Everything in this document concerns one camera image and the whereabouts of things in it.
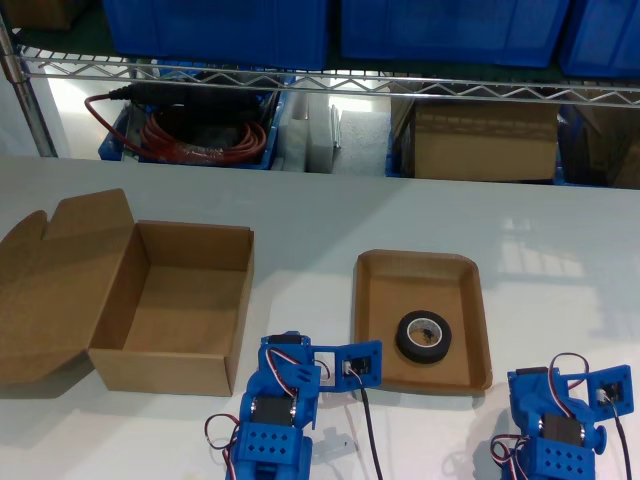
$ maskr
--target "wire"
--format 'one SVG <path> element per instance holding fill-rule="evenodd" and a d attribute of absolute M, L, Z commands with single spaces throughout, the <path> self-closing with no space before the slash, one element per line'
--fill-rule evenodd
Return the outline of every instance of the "wire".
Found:
<path fill-rule="evenodd" d="M 613 414 L 615 416 L 615 421 L 616 421 L 616 428 L 618 429 L 618 434 L 620 435 L 620 442 L 622 443 L 622 452 L 624 453 L 624 466 L 627 471 L 627 480 L 632 480 L 631 479 L 631 459 L 629 458 L 629 446 L 627 445 L 627 436 L 624 434 L 622 423 L 620 423 L 620 417 L 618 417 L 618 409 L 616 408 L 615 404 L 609 398 L 608 395 L 605 394 L 604 398 L 611 404 L 611 408 L 613 408 Z"/>
<path fill-rule="evenodd" d="M 285 381 L 282 379 L 282 376 L 280 376 L 280 372 L 278 372 L 278 369 L 276 367 L 276 362 L 273 358 L 273 355 L 277 355 L 278 357 L 282 358 L 283 360 L 292 363 L 294 365 L 299 365 L 300 362 L 297 361 L 295 358 L 290 357 L 289 355 L 287 355 L 286 353 L 284 353 L 282 350 L 278 350 L 277 348 L 268 348 L 265 351 L 265 356 L 267 357 L 267 364 L 269 365 L 269 368 L 271 369 L 271 371 L 273 372 L 273 376 L 276 379 L 276 382 L 278 382 L 278 384 L 282 387 L 282 389 L 285 391 L 285 393 L 287 395 L 289 395 L 291 398 L 295 398 L 296 397 L 296 392 L 289 387 Z"/>
<path fill-rule="evenodd" d="M 582 362 L 584 363 L 584 373 L 589 373 L 589 362 L 587 361 L 586 358 L 584 358 L 582 355 L 579 355 L 577 353 L 573 353 L 573 352 L 563 352 L 563 353 L 559 353 L 558 355 L 556 355 L 555 357 L 553 357 L 553 360 L 551 360 L 551 364 L 549 365 L 549 371 L 547 372 L 547 379 L 549 381 L 549 390 L 551 391 L 551 397 L 553 398 L 553 401 L 556 403 L 556 405 L 558 406 L 558 408 L 560 408 L 560 410 L 562 410 L 562 412 L 569 418 L 575 418 L 575 415 L 573 414 L 573 412 L 571 410 L 569 410 L 569 407 L 567 407 L 565 405 L 565 403 L 560 399 L 560 397 L 558 396 L 558 392 L 556 390 L 556 386 L 553 382 L 553 370 L 554 370 L 554 365 L 556 363 L 556 360 L 560 357 L 578 357 L 580 360 L 582 360 Z M 574 383 L 572 383 L 571 385 L 569 385 L 569 390 L 576 388 L 578 385 L 580 385 L 582 382 L 584 382 L 584 379 L 582 380 L 578 380 Z"/>
<path fill-rule="evenodd" d="M 322 365 L 324 367 L 324 369 L 327 372 L 327 380 L 329 380 L 331 378 L 331 370 L 329 370 L 329 367 L 327 366 L 326 363 L 324 363 L 322 360 L 314 360 L 314 362 L 319 363 L 320 365 Z"/>
<path fill-rule="evenodd" d="M 233 421 L 233 423 L 235 424 L 235 426 L 233 427 L 233 432 L 231 432 L 231 439 L 229 440 L 229 443 L 227 443 L 226 445 L 223 445 L 222 447 L 218 447 L 214 445 L 213 442 L 211 441 L 211 438 L 209 437 L 209 424 L 214 418 L 218 418 L 218 417 L 228 418 L 231 421 Z M 233 447 L 233 445 L 235 445 L 237 441 L 236 433 L 238 432 L 239 427 L 240 427 L 240 421 L 230 413 L 216 413 L 215 415 L 211 415 L 204 422 L 204 436 L 207 439 L 207 443 L 214 450 L 218 450 L 218 451 L 222 450 L 222 458 L 224 459 L 224 463 L 227 465 L 227 470 L 229 471 L 231 480 L 236 480 L 236 469 L 233 466 L 233 462 L 231 461 L 231 448 Z"/>
<path fill-rule="evenodd" d="M 355 376 L 360 383 L 360 394 L 362 395 L 362 404 L 364 405 L 364 416 L 367 419 L 367 430 L 369 431 L 369 443 L 371 444 L 371 453 L 373 455 L 373 464 L 376 467 L 376 475 L 378 480 L 382 479 L 382 469 L 380 468 L 380 461 L 378 460 L 378 450 L 376 449 L 376 440 L 373 435 L 373 423 L 371 421 L 371 410 L 369 409 L 369 397 L 367 396 L 367 390 L 364 388 L 360 375 L 353 371 L 351 367 L 347 367 L 347 373 Z"/>
<path fill-rule="evenodd" d="M 229 471 L 231 480 L 236 480 L 236 468 L 233 466 L 233 462 L 231 461 L 231 447 L 235 444 L 236 439 L 234 438 L 229 447 L 222 451 L 222 458 L 224 458 L 224 463 L 227 465 L 227 470 Z"/>
<path fill-rule="evenodd" d="M 502 440 L 516 440 L 516 445 L 513 447 L 513 450 L 510 450 L 509 447 Z M 496 435 L 491 440 L 491 457 L 493 461 L 499 467 L 502 467 L 505 463 L 509 464 L 509 471 L 511 473 L 512 480 L 518 480 L 518 475 L 516 474 L 516 468 L 520 472 L 522 480 L 528 480 L 527 474 L 524 472 L 524 469 L 520 465 L 520 460 L 518 458 L 518 451 L 521 447 L 524 446 L 525 443 L 529 441 L 529 436 L 527 435 Z M 502 455 L 496 453 L 495 448 L 499 446 L 502 448 Z"/>
<path fill-rule="evenodd" d="M 235 427 L 233 428 L 233 432 L 231 433 L 231 440 L 229 440 L 229 443 L 227 443 L 226 445 L 223 445 L 222 447 L 218 447 L 218 446 L 214 445 L 213 442 L 211 441 L 211 438 L 209 437 L 209 424 L 211 423 L 211 421 L 214 418 L 218 418 L 218 417 L 228 418 L 233 423 L 235 423 Z M 239 425 L 240 425 L 240 421 L 234 415 L 231 415 L 230 413 L 216 413 L 215 415 L 211 415 L 204 422 L 204 436 L 207 439 L 207 443 L 209 443 L 209 446 L 211 448 L 213 448 L 214 450 L 225 450 L 226 448 L 228 448 L 231 445 L 231 442 L 233 441 L 233 437 L 235 436 L 235 433 L 238 430 L 238 426 Z"/>
<path fill-rule="evenodd" d="M 155 112 L 140 131 L 140 139 L 148 147 L 148 149 L 143 149 L 113 128 L 102 118 L 95 108 L 93 108 L 93 105 L 91 105 L 95 101 L 110 99 L 109 94 L 95 95 L 88 97 L 84 101 L 84 105 L 87 107 L 89 113 L 91 113 L 109 133 L 126 145 L 131 151 L 152 160 L 169 163 L 234 165 L 252 160 L 261 155 L 267 144 L 267 134 L 264 129 L 256 122 L 247 122 L 242 127 L 242 140 L 234 147 L 212 149 L 189 145 L 177 140 L 164 131 L 157 121 L 162 114 Z"/>

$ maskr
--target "roll of tape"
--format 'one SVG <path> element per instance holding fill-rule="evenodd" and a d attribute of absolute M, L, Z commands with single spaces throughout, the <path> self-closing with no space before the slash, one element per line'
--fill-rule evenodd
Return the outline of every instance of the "roll of tape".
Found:
<path fill-rule="evenodd" d="M 405 315 L 398 325 L 396 344 L 402 354 L 416 363 L 436 363 L 451 346 L 451 328 L 440 315 L 418 310 Z"/>

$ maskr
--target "metal wire shelf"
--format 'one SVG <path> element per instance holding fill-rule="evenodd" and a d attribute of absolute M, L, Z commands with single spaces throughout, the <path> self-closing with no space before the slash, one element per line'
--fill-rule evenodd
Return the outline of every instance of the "metal wire shelf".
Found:
<path fill-rule="evenodd" d="M 56 53 L 31 47 L 23 47 L 20 58 L 29 67 L 25 73 L 30 78 L 188 82 L 209 88 L 640 108 L 640 84 L 484 81 L 397 72 L 283 70 L 186 62 L 172 66 L 159 65 L 155 60 Z M 284 78 L 292 75 L 295 81 L 285 83 Z"/>

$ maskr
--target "white table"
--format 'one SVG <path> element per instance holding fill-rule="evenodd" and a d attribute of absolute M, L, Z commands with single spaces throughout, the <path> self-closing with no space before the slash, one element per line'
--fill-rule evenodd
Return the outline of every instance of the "white table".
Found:
<path fill-rule="evenodd" d="M 300 330 L 316 344 L 349 342 L 353 267 L 373 248 L 474 260 L 494 369 L 482 399 L 370 393 L 387 480 L 497 479 L 488 441 L 514 428 L 507 371 L 545 365 L 557 352 L 580 352 L 593 370 L 630 364 L 640 399 L 638 192 L 0 158 L 0 235 L 65 197 L 115 187 L 138 219 L 255 231 L 236 395 L 109 392 L 94 372 L 58 399 L 2 400 L 2 479 L 222 479 L 204 419 L 238 411 L 261 336 Z M 640 413 L 622 421 L 633 456 Z M 623 479 L 619 439 L 607 427 L 598 478 Z M 349 395 L 324 396 L 307 434 L 316 442 L 312 479 L 374 479 L 363 408 Z M 639 476 L 637 455 L 632 464 Z"/>

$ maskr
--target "cardboard box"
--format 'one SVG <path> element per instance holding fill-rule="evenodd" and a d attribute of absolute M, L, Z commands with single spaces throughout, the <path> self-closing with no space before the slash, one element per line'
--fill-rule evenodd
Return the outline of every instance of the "cardboard box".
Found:
<path fill-rule="evenodd" d="M 71 24 L 94 0 L 2 0 L 12 28 L 70 30 Z"/>
<path fill-rule="evenodd" d="M 582 93 L 587 97 L 596 95 L 591 91 Z M 628 160 L 632 144 L 640 138 L 640 112 L 628 108 L 565 105 L 560 115 L 563 122 L 558 132 L 566 181 L 598 186 L 625 185 L 624 188 L 633 184 Z M 619 181 L 621 175 L 627 179 Z"/>
<path fill-rule="evenodd" d="M 558 107 L 417 104 L 416 178 L 510 182 L 553 178 Z"/>
<path fill-rule="evenodd" d="M 437 363 L 406 358 L 396 345 L 402 318 L 418 310 L 440 315 L 451 346 Z M 372 250 L 356 264 L 355 341 L 381 340 L 382 387 L 479 394 L 493 373 L 478 267 L 460 255 Z"/>
<path fill-rule="evenodd" d="M 634 190 L 640 188 L 640 139 L 634 140 L 627 150 L 613 186 Z"/>
<path fill-rule="evenodd" d="M 0 385 L 231 395 L 253 277 L 248 228 L 134 223 L 122 190 L 63 200 L 0 243 Z"/>

